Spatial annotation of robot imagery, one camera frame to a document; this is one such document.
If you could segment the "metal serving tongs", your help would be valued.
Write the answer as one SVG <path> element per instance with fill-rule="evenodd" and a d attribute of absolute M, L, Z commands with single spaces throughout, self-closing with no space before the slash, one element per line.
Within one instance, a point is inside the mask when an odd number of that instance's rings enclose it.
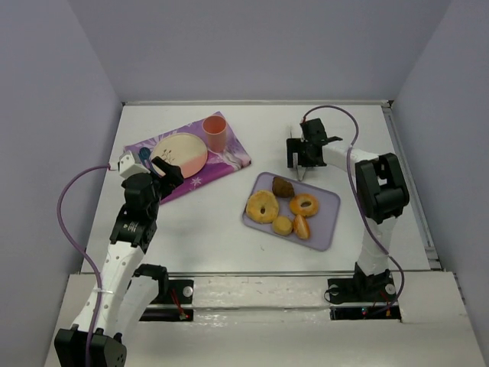
<path fill-rule="evenodd" d="M 294 138 L 294 127 L 292 125 L 289 126 L 289 134 L 291 138 Z M 307 168 L 299 166 L 298 154 L 293 153 L 293 169 L 296 172 L 296 179 L 299 182 L 302 182 L 306 173 Z"/>

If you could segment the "brown chocolate pastry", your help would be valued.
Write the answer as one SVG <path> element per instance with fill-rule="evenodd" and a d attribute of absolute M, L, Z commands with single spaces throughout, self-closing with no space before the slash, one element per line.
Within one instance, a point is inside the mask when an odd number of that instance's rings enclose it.
<path fill-rule="evenodd" d="M 272 180 L 272 192 L 280 198 L 291 198 L 295 196 L 295 191 L 291 182 L 282 177 L 274 177 Z"/>

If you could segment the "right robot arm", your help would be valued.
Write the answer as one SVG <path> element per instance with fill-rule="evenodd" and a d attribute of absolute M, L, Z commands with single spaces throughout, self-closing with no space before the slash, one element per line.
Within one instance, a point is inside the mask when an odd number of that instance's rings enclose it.
<path fill-rule="evenodd" d="M 364 223 L 354 274 L 329 279 L 326 301 L 334 305 L 396 303 L 404 286 L 393 282 L 389 265 L 396 260 L 389 247 L 397 219 L 410 202 L 398 157 L 362 151 L 340 137 L 329 137 L 320 119 L 302 120 L 300 127 L 301 137 L 286 141 L 288 167 L 332 165 L 343 170 Z"/>

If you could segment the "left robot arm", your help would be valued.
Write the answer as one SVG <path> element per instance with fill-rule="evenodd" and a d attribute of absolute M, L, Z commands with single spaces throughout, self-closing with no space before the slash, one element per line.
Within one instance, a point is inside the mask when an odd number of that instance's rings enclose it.
<path fill-rule="evenodd" d="M 169 287 L 167 269 L 143 262 L 157 231 L 160 201 L 183 181 L 180 167 L 155 157 L 145 167 L 132 152 L 107 169 L 122 177 L 125 203 L 115 220 L 103 266 L 84 251 L 96 283 L 68 329 L 60 329 L 54 348 L 62 366 L 123 366 L 124 340 L 147 306 Z"/>

